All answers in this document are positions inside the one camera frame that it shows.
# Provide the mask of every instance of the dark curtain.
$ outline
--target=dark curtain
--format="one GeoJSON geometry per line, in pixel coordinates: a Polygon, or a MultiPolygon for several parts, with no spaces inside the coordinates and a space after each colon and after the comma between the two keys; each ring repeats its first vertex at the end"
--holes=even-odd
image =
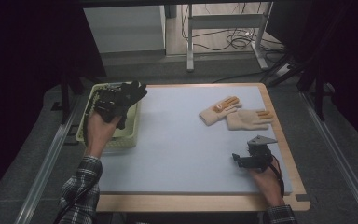
{"type": "Polygon", "coordinates": [[[62,74],[105,76],[83,8],[69,0],[0,1],[0,179],[62,74]]]}
{"type": "Polygon", "coordinates": [[[333,103],[358,131],[358,1],[337,27],[322,62],[324,79],[336,90],[333,103]]]}

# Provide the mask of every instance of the metal frame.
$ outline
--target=metal frame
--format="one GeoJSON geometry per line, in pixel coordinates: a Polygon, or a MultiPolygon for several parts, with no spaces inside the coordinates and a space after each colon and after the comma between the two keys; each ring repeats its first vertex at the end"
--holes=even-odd
{"type": "Polygon", "coordinates": [[[272,3],[268,2],[263,14],[246,15],[201,15],[193,16],[193,7],[188,5],[187,72],[194,71],[193,30],[225,28],[259,28],[251,46],[262,70],[269,67],[261,53],[260,42],[266,29],[272,3]]]}
{"type": "Polygon", "coordinates": [[[48,149],[48,154],[46,155],[42,165],[40,166],[39,172],[34,179],[34,183],[31,186],[28,195],[24,200],[24,203],[22,204],[15,224],[26,224],[31,222],[31,219],[34,215],[34,211],[48,182],[48,177],[50,176],[54,164],[60,154],[65,137],[71,128],[71,124],[76,115],[82,112],[79,106],[80,97],[75,96],[72,102],[72,112],[69,114],[66,123],[61,124],[59,130],[57,131],[53,142],[48,149]]]}
{"type": "Polygon", "coordinates": [[[310,116],[313,122],[315,123],[316,128],[321,134],[321,137],[323,138],[324,142],[327,145],[328,150],[330,151],[333,159],[335,160],[338,170],[341,172],[354,198],[358,202],[358,178],[356,173],[352,170],[350,164],[348,163],[348,160],[343,154],[336,139],[330,133],[328,126],[315,113],[313,109],[314,103],[312,102],[311,97],[304,92],[300,93],[300,97],[303,99],[304,103],[306,104],[308,112],[310,112],[310,116]]]}

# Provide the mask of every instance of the wrist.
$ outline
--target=wrist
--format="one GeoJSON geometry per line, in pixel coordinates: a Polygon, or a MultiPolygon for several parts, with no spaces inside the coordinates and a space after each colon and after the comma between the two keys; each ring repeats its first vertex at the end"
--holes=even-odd
{"type": "Polygon", "coordinates": [[[93,146],[92,144],[89,144],[86,147],[86,152],[85,152],[86,156],[93,156],[100,159],[102,154],[103,154],[103,147],[93,146]]]}
{"type": "Polygon", "coordinates": [[[277,207],[277,206],[285,205],[284,200],[281,196],[267,198],[267,204],[270,207],[277,207]]]}

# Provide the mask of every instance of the gray carpet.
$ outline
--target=gray carpet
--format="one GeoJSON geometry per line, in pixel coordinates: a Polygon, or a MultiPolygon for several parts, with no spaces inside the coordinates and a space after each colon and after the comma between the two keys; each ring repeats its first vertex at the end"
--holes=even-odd
{"type": "MultiPolygon", "coordinates": [[[[103,62],[108,77],[102,77],[101,80],[107,82],[137,79],[146,84],[212,83],[232,76],[241,77],[221,82],[258,82],[262,77],[260,74],[254,74],[260,70],[253,54],[216,57],[200,55],[196,57],[193,73],[186,71],[183,57],[106,56],[103,62]]],[[[310,117],[307,106],[296,90],[297,81],[298,77],[292,77],[275,88],[268,88],[268,92],[310,196],[311,208],[307,212],[296,212],[298,221],[309,224],[358,223],[358,202],[338,170],[332,154],[310,117]]],[[[82,82],[87,88],[81,97],[81,108],[84,108],[93,83],[86,79],[82,79],[82,82]]],[[[59,87],[46,93],[44,107],[33,131],[0,182],[0,223],[13,223],[19,214],[22,203],[60,126],[61,112],[50,110],[53,104],[60,100],[59,87]]],[[[324,115],[325,123],[358,176],[358,132],[339,114],[328,97],[324,98],[324,115]]],[[[78,124],[80,119],[81,117],[76,117],[74,124],[78,124]]],[[[68,136],[66,139],[68,143],[74,141],[73,136],[68,136]]],[[[61,186],[76,169],[83,149],[81,145],[62,147],[41,200],[32,215],[31,223],[51,223],[55,218],[61,186]]],[[[106,220],[104,223],[110,222],[109,218],[104,220],[106,220]]]]}

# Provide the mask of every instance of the white cabinet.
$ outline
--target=white cabinet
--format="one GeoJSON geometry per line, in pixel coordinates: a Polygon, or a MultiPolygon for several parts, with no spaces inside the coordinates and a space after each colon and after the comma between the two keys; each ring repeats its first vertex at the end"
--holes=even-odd
{"type": "Polygon", "coordinates": [[[165,49],[164,6],[84,11],[100,53],[165,49]]]}

